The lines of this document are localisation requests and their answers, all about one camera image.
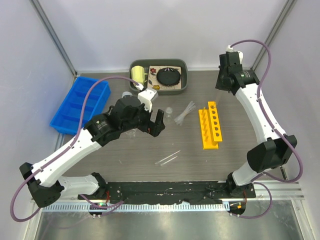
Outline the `glass test tube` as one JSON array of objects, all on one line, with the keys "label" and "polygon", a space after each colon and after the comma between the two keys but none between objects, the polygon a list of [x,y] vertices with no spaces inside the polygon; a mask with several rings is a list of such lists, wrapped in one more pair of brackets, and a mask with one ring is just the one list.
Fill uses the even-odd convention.
[{"label": "glass test tube", "polygon": [[155,165],[159,165],[159,166],[162,167],[162,166],[168,164],[169,162],[175,160],[176,158],[177,158],[177,156],[172,157],[172,158],[170,158],[170,159],[168,159],[168,160],[166,160],[166,161],[161,161],[161,162],[159,161],[159,162],[156,162]]},{"label": "glass test tube", "polygon": [[163,162],[164,160],[166,160],[166,159],[168,159],[168,158],[170,158],[170,157],[172,157],[172,156],[174,156],[174,155],[178,154],[180,151],[181,151],[181,150],[178,150],[178,151],[176,151],[176,152],[172,153],[171,155],[169,155],[169,156],[167,156],[167,157],[165,157],[165,158],[161,159],[161,160],[160,160],[160,161],[158,161],[157,163],[161,163],[161,162]]}]

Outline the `yellow test tube rack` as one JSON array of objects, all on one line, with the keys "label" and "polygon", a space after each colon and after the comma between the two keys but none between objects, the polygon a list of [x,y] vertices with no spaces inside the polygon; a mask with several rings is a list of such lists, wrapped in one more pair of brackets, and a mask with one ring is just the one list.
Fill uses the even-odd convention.
[{"label": "yellow test tube rack", "polygon": [[215,101],[208,101],[208,107],[199,109],[199,124],[204,150],[217,150],[223,141],[218,109]]}]

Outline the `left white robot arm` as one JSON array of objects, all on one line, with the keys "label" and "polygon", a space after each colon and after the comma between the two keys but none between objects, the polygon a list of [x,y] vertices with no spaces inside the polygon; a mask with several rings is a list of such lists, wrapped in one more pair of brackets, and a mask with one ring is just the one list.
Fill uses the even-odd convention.
[{"label": "left white robot arm", "polygon": [[85,195],[100,200],[107,194],[107,183],[96,172],[82,177],[65,177],[64,173],[87,155],[119,139],[133,129],[157,137],[165,129],[164,111],[159,109],[155,121],[152,111],[135,96],[119,99],[108,112],[95,115],[78,135],[44,160],[24,163],[19,170],[38,207],[44,208],[61,197]]}]

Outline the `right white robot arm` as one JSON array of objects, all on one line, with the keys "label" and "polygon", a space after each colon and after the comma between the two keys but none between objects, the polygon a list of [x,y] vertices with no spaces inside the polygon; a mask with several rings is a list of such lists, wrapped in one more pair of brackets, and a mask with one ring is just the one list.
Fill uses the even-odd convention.
[{"label": "right white robot arm", "polygon": [[252,70],[244,70],[243,53],[227,50],[219,56],[216,89],[232,93],[243,106],[255,132],[257,145],[246,154],[246,162],[230,173],[226,193],[233,198],[249,189],[253,179],[286,164],[298,141],[279,126],[265,98],[258,91],[260,81]]}]

